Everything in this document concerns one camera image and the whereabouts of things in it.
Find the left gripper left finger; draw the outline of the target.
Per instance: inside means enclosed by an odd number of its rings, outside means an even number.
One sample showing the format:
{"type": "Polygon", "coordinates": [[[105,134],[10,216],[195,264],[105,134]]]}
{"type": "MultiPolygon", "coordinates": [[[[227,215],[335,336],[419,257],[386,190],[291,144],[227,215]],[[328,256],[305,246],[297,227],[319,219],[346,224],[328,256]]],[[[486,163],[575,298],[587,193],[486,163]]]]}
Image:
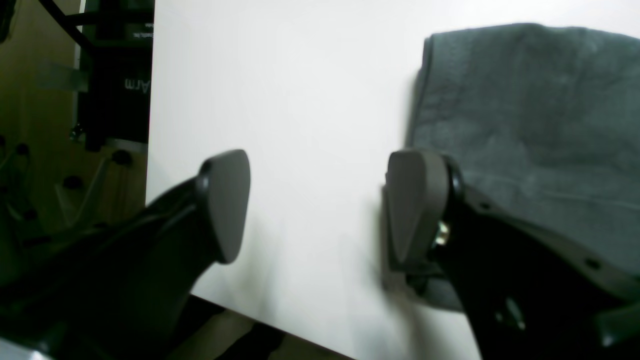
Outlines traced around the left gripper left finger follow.
{"type": "Polygon", "coordinates": [[[233,149],[107,228],[32,245],[2,220],[1,358],[162,358],[201,275],[238,257],[250,185],[233,149]]]}

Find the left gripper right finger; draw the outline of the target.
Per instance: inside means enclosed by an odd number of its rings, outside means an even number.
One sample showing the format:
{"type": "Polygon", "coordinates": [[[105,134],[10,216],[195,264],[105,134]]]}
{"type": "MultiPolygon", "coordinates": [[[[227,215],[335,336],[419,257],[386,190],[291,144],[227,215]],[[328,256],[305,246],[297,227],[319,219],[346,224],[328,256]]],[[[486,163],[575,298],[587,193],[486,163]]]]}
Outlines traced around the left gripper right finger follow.
{"type": "Polygon", "coordinates": [[[464,184],[455,161],[391,153],[388,264],[419,297],[446,280],[484,360],[637,360],[639,280],[464,184]]]}

